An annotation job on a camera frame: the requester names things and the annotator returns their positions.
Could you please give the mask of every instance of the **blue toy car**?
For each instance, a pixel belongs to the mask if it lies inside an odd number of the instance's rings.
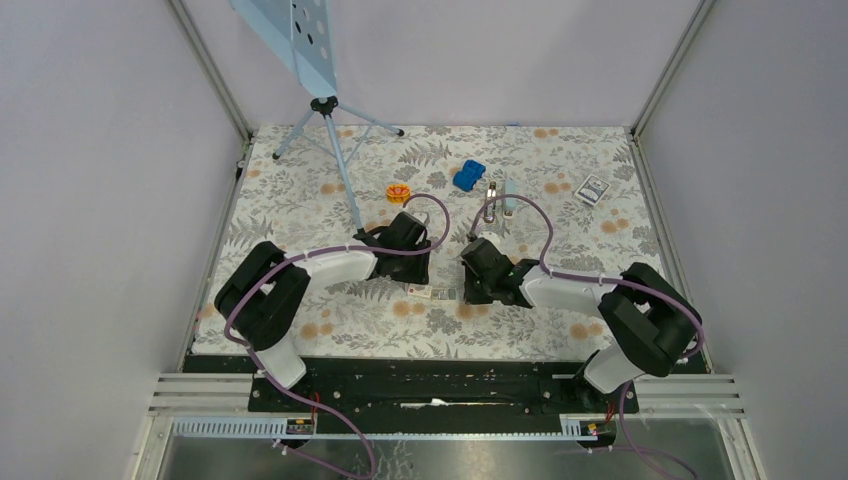
[[[462,166],[462,170],[456,172],[456,175],[453,176],[453,184],[459,187],[460,190],[470,192],[485,171],[486,167],[482,164],[471,159],[466,160]]]

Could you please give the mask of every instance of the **tripod leg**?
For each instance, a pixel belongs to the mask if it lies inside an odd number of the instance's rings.
[[[306,122],[308,122],[310,118],[312,118],[313,113],[315,113],[315,112],[312,111],[311,109],[308,112],[306,112],[306,115],[304,115],[303,118],[301,118],[300,121],[297,122],[297,125],[294,126],[294,130],[292,130],[291,133],[289,133],[289,136],[286,137],[286,141],[283,142],[282,145],[280,145],[280,148],[278,148],[277,151],[274,152],[273,155],[271,155],[271,158],[276,160],[276,159],[283,156],[283,152],[285,152],[286,149],[289,148],[289,145],[295,139],[295,137],[300,135],[300,132],[303,131],[303,126],[306,125]]]
[[[371,115],[368,115],[367,113],[363,112],[362,110],[353,108],[350,105],[345,105],[342,102],[339,102],[339,108],[341,108],[342,110],[344,110],[348,113],[352,113],[352,114],[356,115],[357,117],[359,117],[363,120],[367,120],[367,121],[373,123],[374,125],[379,125],[379,126],[385,128],[386,130],[394,133],[398,137],[403,136],[403,133],[404,133],[403,130],[401,130],[397,127],[394,127],[392,125],[389,125],[388,123],[383,123],[383,122],[377,120],[376,118],[372,117]]]
[[[333,122],[333,118],[329,115],[324,115],[324,122],[327,124],[327,134],[330,135],[330,143],[333,144],[333,151],[336,153],[336,162],[338,162],[339,171],[342,173],[342,181],[345,184],[347,200],[350,202],[350,211],[353,215],[353,223],[356,225],[356,230],[361,231],[365,227],[362,225],[362,218],[359,216],[359,207],[356,206],[356,195],[353,193],[353,187],[350,185],[350,178],[347,176],[344,154],[342,154],[342,147],[339,145],[339,137],[336,136],[336,124]]]

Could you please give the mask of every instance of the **white board with holes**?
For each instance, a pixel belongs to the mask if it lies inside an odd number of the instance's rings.
[[[311,95],[336,94],[327,0],[230,0],[230,5]]]

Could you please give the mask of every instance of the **table surface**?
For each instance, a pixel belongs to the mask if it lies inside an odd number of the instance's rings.
[[[212,300],[256,243],[271,240],[298,252],[352,242],[355,227],[335,159],[303,138],[279,160],[271,158],[290,128],[264,126],[257,134],[210,293],[198,314],[195,354],[245,353],[224,338],[224,318]],[[393,183],[408,184],[413,193],[431,193],[447,204],[451,232],[430,257],[432,286],[461,287],[458,255],[465,234],[482,206],[488,181],[503,185],[506,178],[554,222],[548,253],[552,266],[619,273],[639,261],[662,272],[623,128],[402,128],[406,135],[401,138],[373,128],[348,171],[367,229],[387,225],[400,211],[386,201],[385,189]],[[365,129],[338,127],[346,153]],[[307,127],[306,134],[329,148],[324,127]],[[485,165],[486,172],[466,193],[451,178],[469,158]],[[596,207],[573,196],[589,174],[611,184]],[[440,236],[445,226],[441,210],[426,199],[413,202],[412,210],[430,215],[430,237]],[[514,261],[538,258],[547,235],[541,217],[520,203],[513,219],[498,218],[484,231],[498,235],[501,251]],[[308,294],[292,329],[296,347],[306,356],[583,361],[612,340],[601,320],[582,314],[424,300],[386,278]]]

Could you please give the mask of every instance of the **small bottle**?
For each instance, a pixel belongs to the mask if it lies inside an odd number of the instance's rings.
[[[486,201],[489,201],[498,196],[498,184],[497,182],[489,182],[489,188],[486,190]],[[483,221],[486,223],[492,223],[495,221],[495,210],[497,202],[492,202],[486,205],[486,210],[483,212]]]

